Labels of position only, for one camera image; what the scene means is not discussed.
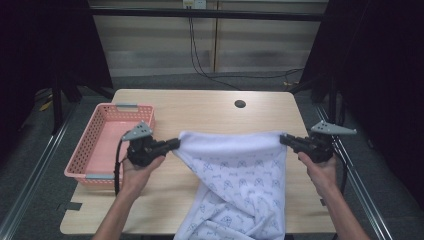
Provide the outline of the black metal stand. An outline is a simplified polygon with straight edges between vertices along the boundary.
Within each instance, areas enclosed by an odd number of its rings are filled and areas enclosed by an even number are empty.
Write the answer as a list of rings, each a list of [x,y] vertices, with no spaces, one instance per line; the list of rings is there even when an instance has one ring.
[[[100,94],[101,96],[112,99],[114,94],[113,83],[108,79],[105,83],[98,83],[94,79],[82,78],[74,73],[67,73],[63,76],[54,75],[51,80],[52,103],[54,113],[54,125],[52,134],[56,134],[64,125],[62,94],[71,103],[77,103],[82,99],[82,93],[79,86],[87,87],[89,90]]]
[[[336,81],[325,74],[306,78],[303,76],[300,82],[289,90],[289,93],[295,95],[299,92],[310,90],[310,99],[313,103],[321,104],[324,100],[327,100],[327,120],[330,123],[335,123],[337,115]]]

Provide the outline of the black curtain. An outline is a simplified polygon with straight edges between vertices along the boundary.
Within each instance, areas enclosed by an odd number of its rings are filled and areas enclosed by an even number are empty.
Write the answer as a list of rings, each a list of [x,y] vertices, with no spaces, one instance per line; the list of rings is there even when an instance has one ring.
[[[328,0],[301,81],[336,86],[424,210],[424,0]]]
[[[70,101],[78,87],[113,86],[88,0],[0,0],[0,163],[38,91],[60,89]]]

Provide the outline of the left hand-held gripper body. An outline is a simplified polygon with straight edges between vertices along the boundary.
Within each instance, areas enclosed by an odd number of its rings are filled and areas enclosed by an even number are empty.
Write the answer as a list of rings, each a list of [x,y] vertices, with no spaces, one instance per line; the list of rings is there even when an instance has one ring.
[[[153,130],[141,121],[122,136],[123,142],[129,142],[127,158],[133,165],[147,167],[157,157],[164,155],[152,134]]]

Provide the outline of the aluminium frame rail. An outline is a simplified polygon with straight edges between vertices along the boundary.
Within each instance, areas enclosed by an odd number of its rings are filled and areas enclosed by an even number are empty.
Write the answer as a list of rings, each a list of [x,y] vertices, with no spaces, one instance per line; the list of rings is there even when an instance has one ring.
[[[35,191],[40,184],[41,178],[50,165],[58,146],[62,142],[77,106],[77,103],[70,105],[68,112],[65,114],[63,123],[57,128],[55,133],[50,136],[42,155],[29,175],[23,189],[20,191],[17,200],[12,205],[11,209],[6,214],[4,221],[0,225],[0,240],[13,239],[13,236],[15,235],[15,232],[35,194]]]
[[[311,128],[311,131],[315,133],[321,132],[322,134],[330,137],[335,151],[340,155],[345,166],[347,179],[350,182],[350,185],[355,192],[369,223],[376,234],[376,237],[379,240],[394,240],[385,220],[383,219],[380,211],[377,209],[342,140],[340,139],[341,135],[353,136],[357,133],[357,131],[355,129],[348,129],[329,123],[329,116],[324,107],[321,105],[316,106],[316,111],[320,121]]]

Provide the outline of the pink plastic basket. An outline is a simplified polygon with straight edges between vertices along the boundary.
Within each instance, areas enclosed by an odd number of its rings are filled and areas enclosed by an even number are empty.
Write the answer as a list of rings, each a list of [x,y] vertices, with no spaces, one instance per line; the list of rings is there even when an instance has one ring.
[[[119,141],[140,122],[145,122],[154,129],[153,106],[98,104],[64,170],[64,175],[85,186],[112,188]]]

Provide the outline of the person's left hand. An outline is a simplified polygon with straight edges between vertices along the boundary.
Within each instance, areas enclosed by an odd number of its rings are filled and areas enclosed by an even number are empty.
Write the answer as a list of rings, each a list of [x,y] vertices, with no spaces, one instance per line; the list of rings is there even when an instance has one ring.
[[[136,199],[147,185],[147,182],[153,173],[165,160],[164,156],[159,156],[147,167],[133,165],[129,159],[124,159],[123,163],[123,182],[120,195]]]

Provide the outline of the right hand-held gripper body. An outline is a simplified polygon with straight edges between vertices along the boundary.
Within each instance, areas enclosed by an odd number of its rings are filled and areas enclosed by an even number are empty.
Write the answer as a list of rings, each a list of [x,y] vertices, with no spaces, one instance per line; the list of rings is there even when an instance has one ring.
[[[334,153],[332,138],[338,135],[355,135],[356,129],[349,129],[321,120],[311,127],[310,135],[300,139],[298,152],[305,153],[313,163],[328,161]]]

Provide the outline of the black horizontal bar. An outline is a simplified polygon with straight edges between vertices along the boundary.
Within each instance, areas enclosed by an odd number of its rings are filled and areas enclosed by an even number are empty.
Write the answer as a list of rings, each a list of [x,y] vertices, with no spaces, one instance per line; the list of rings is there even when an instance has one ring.
[[[214,18],[214,19],[248,19],[321,22],[327,20],[324,14],[256,12],[230,10],[197,10],[197,9],[151,9],[151,8],[106,8],[92,7],[93,15],[131,16],[131,17],[181,17],[181,18]]]

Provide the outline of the person's right hand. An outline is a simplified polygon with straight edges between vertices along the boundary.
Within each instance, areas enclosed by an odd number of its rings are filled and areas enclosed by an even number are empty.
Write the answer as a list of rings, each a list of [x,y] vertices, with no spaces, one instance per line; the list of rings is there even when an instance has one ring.
[[[326,198],[332,190],[337,190],[335,156],[327,161],[314,163],[306,153],[299,152],[298,159],[306,166],[307,174],[322,198]]]

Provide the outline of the white wall outlet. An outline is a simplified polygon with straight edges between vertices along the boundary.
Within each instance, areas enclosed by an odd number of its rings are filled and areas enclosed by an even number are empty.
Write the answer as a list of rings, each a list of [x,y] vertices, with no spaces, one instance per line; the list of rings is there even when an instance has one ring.
[[[206,0],[182,0],[184,9],[199,9],[205,10],[207,8]]]

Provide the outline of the white patterned towel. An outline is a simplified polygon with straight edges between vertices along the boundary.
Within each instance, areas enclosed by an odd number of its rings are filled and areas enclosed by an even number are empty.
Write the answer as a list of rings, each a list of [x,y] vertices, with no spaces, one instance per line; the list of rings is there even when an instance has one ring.
[[[174,240],[284,240],[287,147],[280,132],[183,132],[173,151],[198,177]]]

